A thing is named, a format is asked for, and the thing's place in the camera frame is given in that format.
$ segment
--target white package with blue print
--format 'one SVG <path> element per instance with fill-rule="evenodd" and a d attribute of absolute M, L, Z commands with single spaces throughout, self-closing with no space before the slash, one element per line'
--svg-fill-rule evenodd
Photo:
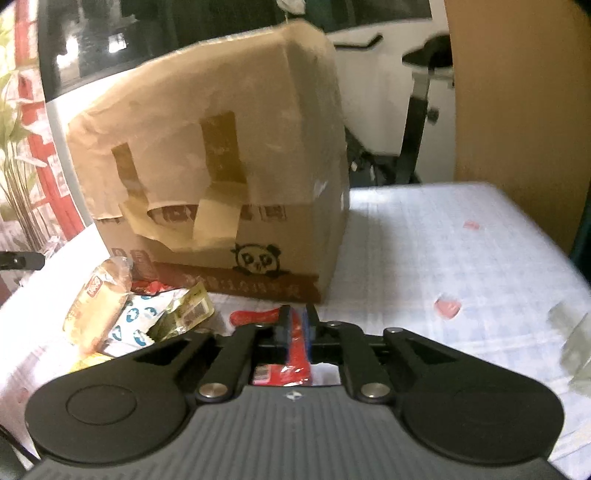
<path fill-rule="evenodd" d="M 130 294 L 102 351 L 108 355 L 120 356 L 152 345 L 154 340 L 148 336 L 148 330 L 164 313 L 174 310 L 178 306 L 178 300 L 187 292 L 187 289 L 180 288 L 154 297 Z"/>

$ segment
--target table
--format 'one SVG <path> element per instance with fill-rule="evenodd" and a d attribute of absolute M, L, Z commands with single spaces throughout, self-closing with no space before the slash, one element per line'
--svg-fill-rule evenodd
<path fill-rule="evenodd" d="M 61 324 L 107 256 L 91 226 L 0 309 L 0 423 L 28 448 L 26 399 L 70 368 Z M 234 310 L 277 305 L 211 297 L 225 322 Z M 458 314 L 441 316 L 438 299 L 458 302 Z M 548 322 L 558 302 L 582 317 L 591 312 L 591 291 L 543 232 L 488 184 L 441 184 L 351 191 L 339 261 L 318 312 L 374 335 L 403 327 L 547 384 L 566 411 L 550 460 L 583 480 L 591 473 L 591 398 L 572 391 L 560 367 L 564 337 Z M 332 379 L 330 369 L 318 374 L 326 377 L 317 382 Z"/>

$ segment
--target black cable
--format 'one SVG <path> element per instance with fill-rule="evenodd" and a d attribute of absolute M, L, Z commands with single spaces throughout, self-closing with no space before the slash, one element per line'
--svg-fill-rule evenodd
<path fill-rule="evenodd" d="M 29 450 L 27 450 L 25 447 L 23 447 L 20 444 L 20 442 L 16 439 L 16 437 L 12 433 L 10 433 L 2 424 L 0 424 L 0 435 L 8 443 L 10 443 L 10 445 L 12 445 L 14 448 L 16 448 L 17 452 L 22 454 L 23 457 L 25 457 L 27 460 L 29 460 L 29 462 L 31 462 L 33 465 L 36 465 L 41 461 L 41 460 L 39 460 L 39 458 L 37 458 L 35 455 L 33 455 L 31 452 L 29 452 Z"/>

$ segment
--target wooden board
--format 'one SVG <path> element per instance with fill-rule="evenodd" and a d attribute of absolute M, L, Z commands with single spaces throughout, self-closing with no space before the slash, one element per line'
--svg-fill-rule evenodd
<path fill-rule="evenodd" d="M 591 179 L 591 25 L 572 0 L 446 0 L 456 180 L 500 187 L 566 252 Z"/>

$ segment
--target metal rivet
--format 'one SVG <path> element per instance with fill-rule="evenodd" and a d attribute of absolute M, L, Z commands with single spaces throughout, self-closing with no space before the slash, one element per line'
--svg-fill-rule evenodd
<path fill-rule="evenodd" d="M 368 398 L 382 398 L 390 393 L 390 388 L 383 383 L 366 383 L 361 387 L 361 393 Z"/>
<path fill-rule="evenodd" d="M 218 398 L 225 395 L 228 388 L 223 383 L 206 383 L 199 388 L 199 394 L 206 398 Z"/>

